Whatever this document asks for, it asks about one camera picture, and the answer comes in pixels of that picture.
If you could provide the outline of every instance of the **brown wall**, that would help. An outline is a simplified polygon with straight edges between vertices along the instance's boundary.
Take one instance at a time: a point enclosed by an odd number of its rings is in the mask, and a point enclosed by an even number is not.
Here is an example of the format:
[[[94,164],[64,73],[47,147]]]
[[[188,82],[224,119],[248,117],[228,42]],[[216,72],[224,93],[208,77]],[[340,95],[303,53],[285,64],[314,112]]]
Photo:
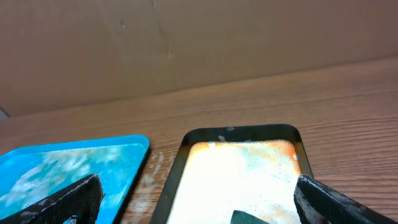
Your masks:
[[[398,54],[398,1],[2,0],[11,116]]]

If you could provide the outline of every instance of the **baking pan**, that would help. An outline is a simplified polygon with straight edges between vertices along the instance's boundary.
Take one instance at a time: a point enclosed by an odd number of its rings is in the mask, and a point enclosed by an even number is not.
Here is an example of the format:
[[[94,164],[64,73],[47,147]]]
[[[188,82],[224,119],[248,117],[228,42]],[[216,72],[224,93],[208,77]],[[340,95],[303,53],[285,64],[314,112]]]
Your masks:
[[[120,219],[124,199],[148,155],[142,135],[26,146],[0,156],[0,219],[52,195],[88,174],[105,193],[96,223]]]
[[[187,133],[182,140],[150,223],[167,222],[188,155],[194,144],[198,142],[258,142],[267,140],[286,140],[291,142],[297,155],[301,173],[313,177],[300,133],[291,125],[268,124],[195,129]]]

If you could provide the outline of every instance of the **black tray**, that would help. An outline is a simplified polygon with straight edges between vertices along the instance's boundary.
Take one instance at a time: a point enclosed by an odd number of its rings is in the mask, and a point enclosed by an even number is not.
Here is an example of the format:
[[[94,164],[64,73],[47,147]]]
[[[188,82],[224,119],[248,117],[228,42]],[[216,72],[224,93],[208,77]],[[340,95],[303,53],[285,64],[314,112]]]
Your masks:
[[[313,177],[304,145],[299,131],[288,124],[268,124],[260,126],[242,126],[228,128],[201,128],[188,132],[175,157],[169,177],[166,180],[159,201],[150,220],[151,224],[166,223],[173,205],[175,193],[188,159],[191,147],[198,142],[244,142],[286,140],[290,141],[296,150],[298,164],[302,174]]]

